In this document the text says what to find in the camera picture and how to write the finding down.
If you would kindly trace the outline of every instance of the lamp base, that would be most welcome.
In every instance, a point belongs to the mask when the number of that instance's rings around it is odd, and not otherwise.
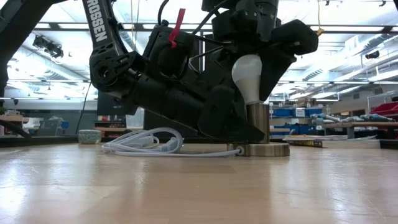
[[[238,156],[261,156],[261,157],[277,157],[289,156],[290,147],[286,143],[268,144],[228,144],[228,150],[240,149],[241,153]]]

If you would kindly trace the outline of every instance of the white light bulb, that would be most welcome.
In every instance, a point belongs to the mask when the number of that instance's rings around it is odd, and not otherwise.
[[[253,54],[240,57],[232,68],[232,79],[247,105],[260,102],[261,68],[260,57]]]

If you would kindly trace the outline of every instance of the red tab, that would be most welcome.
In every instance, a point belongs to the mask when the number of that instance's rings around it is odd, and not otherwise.
[[[181,24],[184,19],[185,15],[185,9],[180,9],[180,12],[178,13],[177,17],[177,23],[175,24],[174,30],[172,33],[169,35],[169,41],[172,43],[172,49],[176,48],[177,44],[174,42],[175,37],[178,35],[180,32]]]

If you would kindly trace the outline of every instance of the ceiling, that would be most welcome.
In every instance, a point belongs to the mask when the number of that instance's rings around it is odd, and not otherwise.
[[[6,0],[0,0],[2,6]],[[162,0],[117,0],[114,3],[115,15],[120,22],[123,23],[156,23],[157,9]],[[344,0],[330,1],[326,6],[326,1],[316,0],[280,0],[278,17],[283,23],[293,19],[300,19],[306,24],[317,26],[321,25],[352,25],[352,26],[395,26],[398,24],[398,12],[392,1],[386,1],[382,7],[381,1],[361,1],[361,0]],[[206,12],[202,12],[201,0],[170,0],[166,6],[162,18],[173,23],[177,19],[178,9],[185,8],[187,10],[184,23],[199,23],[206,16]],[[54,4],[41,19],[42,23],[46,22],[67,22],[67,23],[87,23],[85,12],[81,0],[65,1]],[[358,27],[340,27],[340,30],[357,29]],[[133,42],[136,44],[136,50],[143,53],[148,42],[150,32],[127,32]],[[42,35],[46,39],[62,45],[65,56],[61,59],[51,59],[48,54],[42,50],[38,50],[32,43],[36,35]],[[381,56],[374,60],[364,60],[364,53],[361,49],[367,44],[367,41],[379,37],[374,34],[322,34],[319,38],[318,51],[312,54],[298,57],[281,80],[303,80],[307,81],[333,81],[343,75],[353,73],[360,68],[369,67],[369,71],[365,71],[365,78],[379,74],[375,72],[375,68],[371,68],[375,63],[381,60],[395,56],[395,45],[397,40],[394,36],[389,36],[389,42],[383,42],[377,46],[372,46],[366,50],[366,53],[379,49]],[[13,67],[26,67],[24,72],[13,74],[12,79],[48,79],[52,80],[51,84],[55,86],[53,89],[66,88],[65,97],[82,97],[85,95],[88,84],[81,83],[57,83],[56,80],[89,80],[90,71],[88,60],[92,51],[92,43],[89,32],[86,30],[74,31],[51,31],[51,30],[33,30],[30,36],[25,40],[19,54],[14,56]],[[39,67],[36,62],[44,65],[41,71],[37,71]],[[382,65],[395,65],[396,60],[390,60]],[[364,81],[364,72],[359,73],[347,80],[356,80],[359,78]],[[25,89],[29,89],[29,95],[35,94],[35,91],[42,91],[43,87],[37,88],[37,83],[25,83]],[[20,84],[10,85],[11,88],[21,88]],[[308,83],[281,84],[275,88],[273,94],[275,97],[290,93],[291,95],[298,93],[306,93],[313,91],[312,95],[319,91],[325,91],[331,85],[311,85]],[[54,91],[47,91],[48,96],[57,95]],[[91,87],[90,96],[95,97],[96,91]]]

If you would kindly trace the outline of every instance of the white power cord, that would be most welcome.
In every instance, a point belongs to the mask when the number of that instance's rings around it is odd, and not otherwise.
[[[159,145],[155,133],[173,134],[167,143]],[[181,134],[172,128],[155,128],[149,131],[140,130],[124,134],[102,146],[105,153],[113,152],[119,156],[157,156],[157,157],[227,157],[240,153],[240,150],[211,152],[204,154],[181,154],[183,146]]]

